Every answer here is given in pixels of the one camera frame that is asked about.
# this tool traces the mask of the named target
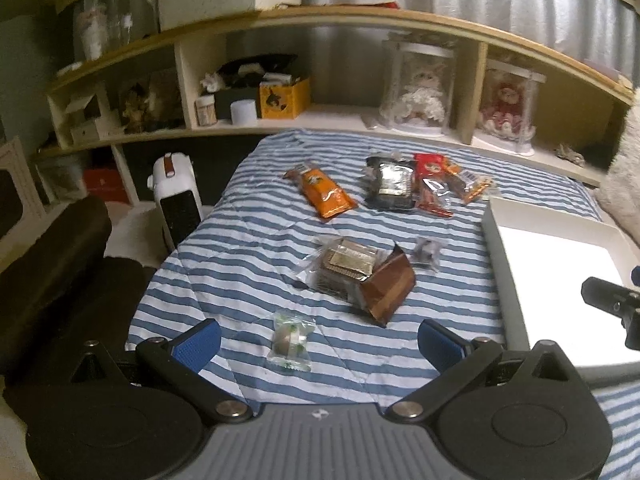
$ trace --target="metal screw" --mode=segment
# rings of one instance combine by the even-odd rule
[[[244,415],[248,406],[239,400],[223,400],[216,406],[216,411],[223,416],[236,417]]]
[[[391,409],[394,410],[396,415],[404,418],[414,418],[424,411],[420,404],[413,402],[412,400],[401,400],[400,402],[396,402],[391,406]]]

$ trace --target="white fur fabric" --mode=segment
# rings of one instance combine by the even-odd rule
[[[600,206],[640,244],[640,89],[609,173],[596,192]]]

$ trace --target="white logo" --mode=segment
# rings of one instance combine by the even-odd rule
[[[318,410],[313,410],[311,412],[311,415],[313,415],[316,420],[322,420],[323,418],[327,418],[329,416],[329,412],[324,408],[319,408]]]

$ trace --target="open white box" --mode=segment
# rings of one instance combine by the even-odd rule
[[[494,266],[507,347],[556,341],[590,383],[640,375],[620,320],[582,300],[596,276],[629,288],[638,264],[615,227],[546,207],[491,198],[482,218]]]

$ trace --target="blue and white striped quilt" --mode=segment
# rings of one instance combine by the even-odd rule
[[[386,407],[433,379],[416,332],[431,317],[462,337],[504,341],[494,276],[482,236],[486,206],[454,206],[452,219],[420,212],[379,212],[364,205],[360,177],[374,152],[439,152],[476,173],[490,174],[507,198],[598,219],[582,184],[471,150],[357,134],[290,131],[264,139],[238,167],[209,217],[162,264],[132,320],[129,347],[151,336],[173,338],[207,317],[223,331],[222,348],[201,375],[226,391],[260,402],[376,402]],[[322,222],[286,170],[311,160],[361,205]],[[418,235],[448,240],[435,276],[416,269],[417,285],[386,328],[326,294],[300,288],[293,275],[317,249],[320,234],[380,249],[406,251]],[[266,361],[279,309],[315,319],[310,372]],[[640,383],[595,392],[614,431],[602,477],[640,475]]]

